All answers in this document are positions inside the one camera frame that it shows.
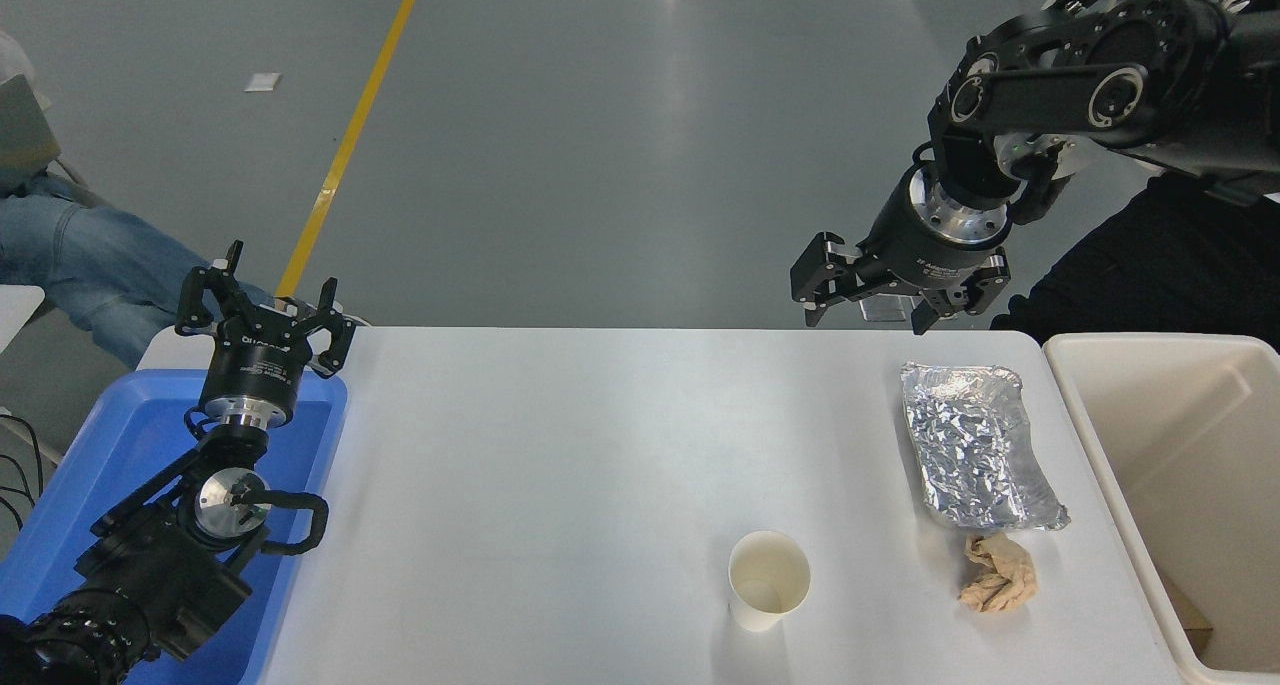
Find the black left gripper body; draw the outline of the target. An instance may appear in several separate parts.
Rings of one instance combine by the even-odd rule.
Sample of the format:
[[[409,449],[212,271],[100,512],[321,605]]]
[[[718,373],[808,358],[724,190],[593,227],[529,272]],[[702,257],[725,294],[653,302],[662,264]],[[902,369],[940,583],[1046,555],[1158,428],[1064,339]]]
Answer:
[[[223,411],[234,399],[292,411],[311,353],[300,320],[274,310],[248,310],[225,318],[215,330],[215,350],[198,398],[202,411]]]

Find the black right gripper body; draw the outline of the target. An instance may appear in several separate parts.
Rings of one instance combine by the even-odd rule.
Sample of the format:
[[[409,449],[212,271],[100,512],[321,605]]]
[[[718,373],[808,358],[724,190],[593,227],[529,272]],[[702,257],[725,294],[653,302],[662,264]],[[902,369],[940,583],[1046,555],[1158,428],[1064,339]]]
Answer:
[[[919,297],[964,278],[1004,245],[1004,206],[970,207],[952,197],[934,166],[902,175],[860,246],[877,296]]]

